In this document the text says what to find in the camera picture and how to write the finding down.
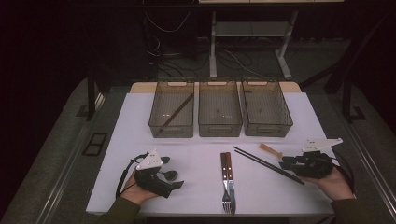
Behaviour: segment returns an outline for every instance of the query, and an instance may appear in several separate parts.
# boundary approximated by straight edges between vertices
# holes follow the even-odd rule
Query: sleeve
[[[94,224],[132,224],[139,211],[139,205],[119,197],[108,212],[99,216]]]
[[[337,224],[375,223],[371,212],[358,199],[344,199],[332,202]]]

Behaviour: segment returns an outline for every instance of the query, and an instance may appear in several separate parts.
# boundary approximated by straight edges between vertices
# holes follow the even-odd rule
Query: black chopstick
[[[297,176],[291,175],[288,172],[286,172],[286,171],[274,166],[273,164],[269,163],[268,161],[264,161],[264,160],[262,160],[262,159],[260,159],[260,158],[258,158],[256,156],[246,152],[245,150],[242,150],[239,147],[233,147],[233,148],[235,148],[235,152],[236,153],[241,154],[242,156],[257,162],[257,163],[259,163],[259,164],[261,164],[261,165],[263,165],[263,166],[265,166],[265,167],[267,167],[267,168],[279,173],[280,175],[283,175],[283,176],[285,176],[285,177],[287,177],[287,178],[289,178],[291,180],[294,180],[294,181],[296,181],[299,184],[304,185],[304,182],[301,179],[299,179]]]

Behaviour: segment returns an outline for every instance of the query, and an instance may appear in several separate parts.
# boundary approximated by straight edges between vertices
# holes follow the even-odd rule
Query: dark background
[[[299,14],[293,38],[354,39],[355,35],[369,30],[390,9],[382,7],[387,2],[390,1],[350,0],[345,2],[349,7],[305,9]],[[190,29],[182,30],[192,36],[183,45],[190,54],[193,49],[186,46],[193,43],[194,37],[207,35],[210,24],[207,15],[204,11],[194,12],[188,21]],[[144,31],[150,28],[142,25],[139,18],[139,13],[113,10],[82,13],[67,1],[0,1],[0,217],[7,210],[69,95],[88,71],[95,73],[102,91],[113,85],[130,85],[136,80],[149,78],[150,58],[145,52],[145,45],[149,43]],[[359,57],[351,74],[356,85],[396,133],[393,116],[396,113],[393,91],[396,84],[393,68],[396,60],[395,21],[393,10]],[[163,38],[175,39],[177,36]]]

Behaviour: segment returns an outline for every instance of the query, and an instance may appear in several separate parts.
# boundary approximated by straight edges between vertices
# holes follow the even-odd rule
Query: knife
[[[231,153],[226,152],[225,155],[227,158],[228,191],[230,192],[230,197],[231,197],[231,211],[232,211],[233,215],[235,215],[236,201],[235,201],[235,189],[234,189],[234,185],[233,185],[233,166],[231,163]]]

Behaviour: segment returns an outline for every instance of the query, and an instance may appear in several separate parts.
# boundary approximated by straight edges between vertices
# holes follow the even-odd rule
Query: gray floor
[[[167,65],[160,65],[159,77],[208,76],[207,43],[207,39],[200,39],[197,48],[200,54],[196,59],[167,49],[164,61]],[[335,63],[348,44],[345,40],[291,42],[285,58],[293,81],[302,82]],[[282,78],[273,52],[278,46],[280,42],[266,38],[220,39],[218,76]],[[304,91],[327,137],[343,138],[344,143],[333,150],[352,167],[357,197],[367,202],[377,223],[394,223],[387,207],[391,204],[387,201],[394,202],[394,196],[392,200],[389,195],[392,197],[396,189],[392,173],[396,169],[396,137],[356,88],[352,105],[358,106],[367,120],[345,122],[339,112],[342,93],[326,94],[323,91],[326,80],[323,78]],[[1,223],[91,223],[96,219],[95,215],[87,214],[85,208],[128,90],[129,87],[117,87],[104,95],[104,100],[97,104],[94,118],[87,122],[78,116],[78,111],[87,104],[85,80],[76,87]],[[81,152],[93,133],[108,133],[105,149],[98,157],[83,156]],[[368,162],[370,167],[362,162],[362,155],[372,159]],[[291,217],[290,223],[316,223],[320,219],[322,217]]]

